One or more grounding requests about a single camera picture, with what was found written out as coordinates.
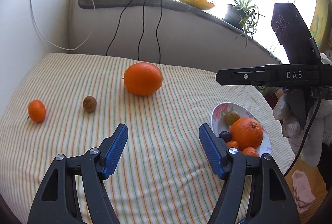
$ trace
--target large orange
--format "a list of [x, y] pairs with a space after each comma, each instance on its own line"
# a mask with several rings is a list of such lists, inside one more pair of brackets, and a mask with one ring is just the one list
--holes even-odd
[[237, 141], [240, 151], [247, 147], [258, 148], [263, 141], [263, 130], [255, 119], [248, 117], [235, 121], [229, 130], [232, 140]]
[[28, 106], [28, 114], [29, 118], [36, 123], [44, 121], [46, 115], [44, 104], [39, 99], [31, 101]]
[[150, 63], [141, 62], [131, 65], [124, 73], [124, 86], [138, 96], [151, 95], [161, 87], [163, 76], [159, 68]]

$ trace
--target pink cloth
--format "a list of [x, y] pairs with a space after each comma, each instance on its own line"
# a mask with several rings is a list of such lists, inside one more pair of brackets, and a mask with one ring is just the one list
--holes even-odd
[[299, 213], [307, 211], [315, 196], [311, 193], [308, 178], [303, 171], [296, 170], [293, 175], [294, 200]]

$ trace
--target bed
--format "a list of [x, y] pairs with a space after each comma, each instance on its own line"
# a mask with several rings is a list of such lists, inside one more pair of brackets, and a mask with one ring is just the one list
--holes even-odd
[[[35, 193], [54, 157], [72, 157], [98, 146], [119, 123], [129, 138], [114, 175], [105, 181], [121, 223], [204, 223], [223, 181], [210, 169], [198, 139], [221, 102], [237, 103], [265, 128], [272, 155], [284, 173], [294, 155], [281, 125], [252, 86], [220, 86], [215, 73], [157, 65], [163, 85], [156, 94], [129, 94], [123, 73], [135, 60], [83, 54], [49, 54], [21, 83], [0, 121], [0, 193], [26, 223]], [[94, 113], [82, 108], [84, 97], [97, 99]], [[40, 99], [43, 123], [27, 120], [27, 105]], [[245, 183], [237, 220], [245, 216], [251, 178]], [[82, 181], [77, 182], [83, 220], [89, 223]]]

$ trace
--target blue rubber pad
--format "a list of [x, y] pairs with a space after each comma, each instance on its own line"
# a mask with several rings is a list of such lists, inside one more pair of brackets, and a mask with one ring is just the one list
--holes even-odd
[[103, 177], [105, 179], [108, 178], [110, 175], [114, 174], [127, 140], [128, 128], [127, 126], [125, 126], [117, 135], [111, 149], [105, 157], [105, 168], [103, 170]]
[[203, 125], [200, 126], [199, 138], [213, 173], [218, 175], [219, 179], [223, 179], [225, 176], [225, 171], [222, 168], [221, 155], [215, 147], [210, 134]]

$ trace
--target white cable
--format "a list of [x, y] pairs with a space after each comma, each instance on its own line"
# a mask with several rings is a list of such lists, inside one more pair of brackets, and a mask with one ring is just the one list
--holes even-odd
[[[41, 36], [43, 39], [45, 39], [48, 43], [52, 44], [53, 46], [55, 46], [55, 47], [57, 47], [57, 48], [60, 48], [60, 49], [63, 49], [63, 50], [76, 50], [76, 49], [78, 49], [79, 47], [81, 47], [81, 46], [82, 46], [82, 45], [88, 40], [88, 38], [91, 36], [91, 34], [92, 34], [92, 32], [93, 32], [93, 29], [91, 30], [90, 34], [89, 34], [88, 37], [85, 39], [85, 41], [83, 41], [79, 46], [77, 46], [77, 47], [74, 48], [74, 49], [66, 49], [66, 48], [63, 48], [63, 47], [60, 47], [60, 46], [57, 46], [57, 45], [53, 44], [51, 41], [47, 40], [47, 39], [42, 35], [42, 33], [39, 31], [38, 26], [37, 26], [37, 24], [36, 24], [36, 21], [35, 21], [35, 19], [34, 19], [34, 12], [33, 12], [33, 10], [32, 10], [32, 0], [29, 0], [29, 2], [30, 2], [30, 12], [31, 12], [31, 17], [32, 17], [32, 21], [34, 22], [34, 27], [36, 28], [36, 30], [37, 30], [37, 32], [40, 34], [40, 36]], [[92, 5], [93, 5], [93, 9], [94, 9], [94, 11], [95, 11], [95, 13], [96, 13], [96, 6], [95, 6], [95, 3], [94, 3], [93, 0], [92, 0]]]

